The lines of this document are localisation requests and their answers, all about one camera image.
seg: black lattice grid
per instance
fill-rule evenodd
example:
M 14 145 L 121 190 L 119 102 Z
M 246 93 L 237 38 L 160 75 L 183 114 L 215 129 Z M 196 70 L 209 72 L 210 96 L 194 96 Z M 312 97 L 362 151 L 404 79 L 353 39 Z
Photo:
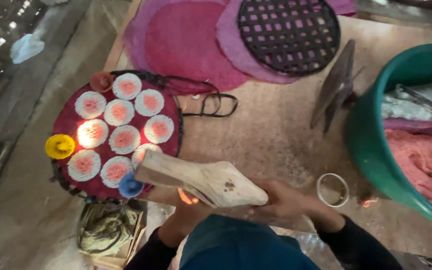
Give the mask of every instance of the black lattice grid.
M 243 0 L 237 23 L 253 56 L 280 72 L 317 72 L 339 49 L 338 19 L 324 0 Z

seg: dark sleeve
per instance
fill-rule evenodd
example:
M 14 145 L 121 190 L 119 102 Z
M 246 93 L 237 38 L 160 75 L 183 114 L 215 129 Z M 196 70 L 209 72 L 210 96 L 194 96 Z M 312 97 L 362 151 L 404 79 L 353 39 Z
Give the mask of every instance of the dark sleeve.
M 167 270 L 176 256 L 177 248 L 166 246 L 153 231 L 148 242 L 134 255 L 124 270 Z
M 338 232 L 318 232 L 345 270 L 403 270 L 394 256 L 367 231 L 344 216 Z

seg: wooden handle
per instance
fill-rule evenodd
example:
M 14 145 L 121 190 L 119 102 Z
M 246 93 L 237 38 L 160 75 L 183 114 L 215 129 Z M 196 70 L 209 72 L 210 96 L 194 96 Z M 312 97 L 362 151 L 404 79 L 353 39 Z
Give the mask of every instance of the wooden handle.
M 227 161 L 201 164 L 146 150 L 134 178 L 155 186 L 182 188 L 213 208 L 268 201 L 266 192 Z

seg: green basin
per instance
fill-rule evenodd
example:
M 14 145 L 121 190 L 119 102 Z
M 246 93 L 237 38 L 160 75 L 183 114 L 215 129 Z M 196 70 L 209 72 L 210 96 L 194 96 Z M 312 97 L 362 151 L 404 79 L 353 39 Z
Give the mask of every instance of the green basin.
M 414 86 L 431 82 L 432 44 L 398 54 L 383 67 L 373 85 L 351 108 L 345 143 L 353 162 L 375 187 L 432 221 L 432 204 L 399 169 L 386 141 L 381 117 L 381 102 L 386 91 L 393 91 L 396 84 Z

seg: person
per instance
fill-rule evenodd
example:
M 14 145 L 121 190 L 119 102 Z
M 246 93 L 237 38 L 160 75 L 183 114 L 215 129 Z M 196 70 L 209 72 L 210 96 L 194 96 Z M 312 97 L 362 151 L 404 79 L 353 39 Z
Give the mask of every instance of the person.
M 279 219 L 307 215 L 345 270 L 403 269 L 373 236 L 315 197 L 303 195 L 282 181 L 253 182 L 269 197 L 266 205 L 253 208 L 255 214 Z M 185 201 L 192 203 L 197 199 Z M 267 225 L 210 213 L 211 209 L 201 202 L 181 202 L 124 270 L 168 269 L 188 235 L 179 264 L 181 270 L 320 269 L 303 254 L 296 239 L 279 236 Z

